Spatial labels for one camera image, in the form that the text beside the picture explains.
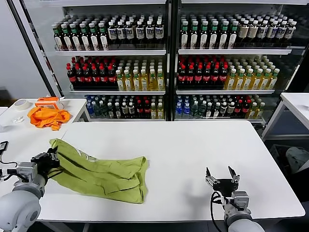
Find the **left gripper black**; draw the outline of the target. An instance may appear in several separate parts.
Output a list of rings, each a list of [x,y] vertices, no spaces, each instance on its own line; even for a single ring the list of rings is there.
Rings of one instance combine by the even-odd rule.
[[[47,153],[40,153],[31,158],[31,162],[36,163],[38,173],[49,173],[51,169],[60,166],[60,160],[55,159],[57,147],[49,148]]]

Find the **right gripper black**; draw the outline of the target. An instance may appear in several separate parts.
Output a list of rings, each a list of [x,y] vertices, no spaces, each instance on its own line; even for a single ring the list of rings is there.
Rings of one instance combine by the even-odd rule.
[[[237,175],[235,170],[228,166],[232,179],[219,179],[214,178],[208,169],[206,168],[205,181],[213,187],[214,190],[220,192],[224,197],[231,197],[232,192],[238,189],[240,175]]]

